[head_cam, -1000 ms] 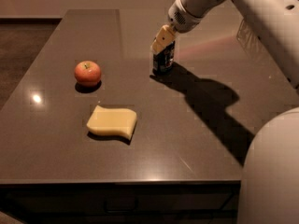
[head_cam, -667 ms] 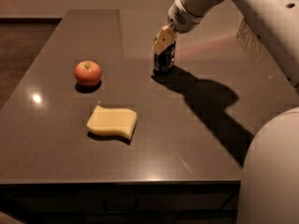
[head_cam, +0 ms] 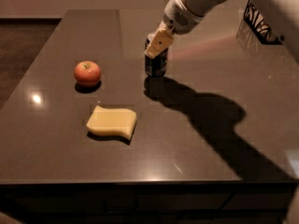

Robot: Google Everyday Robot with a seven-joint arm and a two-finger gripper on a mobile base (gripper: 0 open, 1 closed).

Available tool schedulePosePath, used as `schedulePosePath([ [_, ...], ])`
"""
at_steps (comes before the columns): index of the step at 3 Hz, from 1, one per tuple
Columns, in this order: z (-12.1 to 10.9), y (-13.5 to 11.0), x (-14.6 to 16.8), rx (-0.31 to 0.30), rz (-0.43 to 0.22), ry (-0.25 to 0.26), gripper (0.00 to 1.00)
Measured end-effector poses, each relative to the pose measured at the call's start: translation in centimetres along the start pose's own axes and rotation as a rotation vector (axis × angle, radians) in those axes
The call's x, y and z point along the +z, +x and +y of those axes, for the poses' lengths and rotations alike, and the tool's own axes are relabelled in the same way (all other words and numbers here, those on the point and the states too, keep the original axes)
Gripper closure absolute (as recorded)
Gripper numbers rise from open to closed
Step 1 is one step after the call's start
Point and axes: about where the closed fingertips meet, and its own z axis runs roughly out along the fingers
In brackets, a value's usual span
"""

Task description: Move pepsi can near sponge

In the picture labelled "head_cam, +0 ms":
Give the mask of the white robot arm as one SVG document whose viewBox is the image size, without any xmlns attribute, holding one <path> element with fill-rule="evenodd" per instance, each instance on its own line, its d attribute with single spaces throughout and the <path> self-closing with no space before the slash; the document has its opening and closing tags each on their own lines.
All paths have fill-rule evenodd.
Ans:
<svg viewBox="0 0 299 224">
<path fill-rule="evenodd" d="M 169 0 L 145 54 L 150 58 L 156 57 L 172 45 L 175 36 L 204 30 L 210 21 L 218 35 L 226 34 L 241 20 L 248 1 L 298 61 L 299 0 Z"/>
</svg>

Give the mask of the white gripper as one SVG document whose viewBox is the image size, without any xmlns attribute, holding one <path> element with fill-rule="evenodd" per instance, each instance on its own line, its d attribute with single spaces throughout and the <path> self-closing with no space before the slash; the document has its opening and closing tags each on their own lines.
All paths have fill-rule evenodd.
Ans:
<svg viewBox="0 0 299 224">
<path fill-rule="evenodd" d="M 160 28 L 156 32 L 148 34 L 149 44 L 145 54 L 154 59 L 172 45 L 174 41 L 172 34 L 185 35 L 197 26 L 202 19 L 202 16 L 196 16 L 189 11 L 182 0 L 170 0 L 164 9 L 163 23 L 165 29 Z"/>
</svg>

